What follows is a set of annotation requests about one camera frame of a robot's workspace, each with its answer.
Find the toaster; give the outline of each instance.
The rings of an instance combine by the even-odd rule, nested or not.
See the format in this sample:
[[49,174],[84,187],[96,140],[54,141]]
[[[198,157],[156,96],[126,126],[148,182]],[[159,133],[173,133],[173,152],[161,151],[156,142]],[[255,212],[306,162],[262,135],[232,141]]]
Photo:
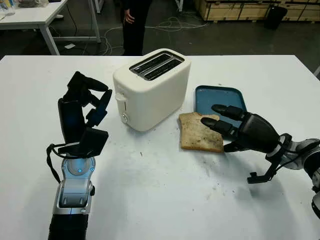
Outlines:
[[150,52],[113,73],[121,120],[147,131],[184,102],[191,62],[170,49]]

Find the toast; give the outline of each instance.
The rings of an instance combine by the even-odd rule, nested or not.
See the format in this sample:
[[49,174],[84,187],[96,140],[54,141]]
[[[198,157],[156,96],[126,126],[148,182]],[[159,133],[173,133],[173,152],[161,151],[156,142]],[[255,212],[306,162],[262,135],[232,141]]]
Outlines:
[[181,123],[181,148],[215,153],[224,152],[224,142],[220,133],[212,131],[200,122],[202,118],[219,120],[218,115],[202,115],[197,112],[179,115]]

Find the plastic tray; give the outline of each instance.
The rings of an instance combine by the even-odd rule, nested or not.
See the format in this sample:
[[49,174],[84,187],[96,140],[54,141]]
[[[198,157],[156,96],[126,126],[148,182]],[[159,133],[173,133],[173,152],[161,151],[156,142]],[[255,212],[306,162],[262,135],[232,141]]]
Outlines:
[[221,116],[213,111],[211,106],[214,104],[232,105],[247,111],[244,98],[238,89],[222,86],[205,86],[201,85],[195,89],[195,106],[194,110],[200,114],[216,114],[220,120],[239,127],[241,122],[232,120],[228,117]]

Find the black pants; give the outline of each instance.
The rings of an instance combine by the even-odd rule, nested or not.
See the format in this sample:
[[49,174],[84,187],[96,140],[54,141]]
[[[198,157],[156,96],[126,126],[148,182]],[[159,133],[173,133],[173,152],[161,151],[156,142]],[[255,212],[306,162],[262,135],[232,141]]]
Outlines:
[[141,56],[144,46],[145,24],[152,0],[133,0],[130,4],[130,15],[134,23],[123,23],[124,10],[121,10],[123,24],[124,56]]

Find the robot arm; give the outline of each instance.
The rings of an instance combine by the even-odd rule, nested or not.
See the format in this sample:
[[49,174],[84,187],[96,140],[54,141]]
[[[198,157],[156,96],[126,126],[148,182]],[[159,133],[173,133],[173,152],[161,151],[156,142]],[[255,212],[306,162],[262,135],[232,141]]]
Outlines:
[[238,107],[215,104],[212,109],[225,117],[241,121],[239,128],[236,128],[225,121],[208,117],[201,119],[211,130],[233,139],[224,146],[226,153],[255,150],[265,153],[265,159],[271,163],[264,175],[251,172],[247,182],[257,184],[270,181],[282,167],[292,170],[303,168],[312,179],[312,190],[316,195],[311,206],[320,218],[320,140],[312,138],[294,142],[287,133],[278,135],[272,125],[261,116]]
[[[93,129],[106,116],[106,107],[112,90],[80,72],[76,72],[68,83],[68,91],[58,100],[60,124],[65,143],[47,148],[47,163],[58,181],[53,216],[49,229],[49,240],[86,239],[88,216],[95,187],[90,178],[96,167],[98,156],[107,139],[108,132]],[[99,100],[90,90],[104,92]],[[95,109],[85,119],[82,107],[91,103]],[[50,153],[63,158],[61,169],[63,180],[51,163]]]

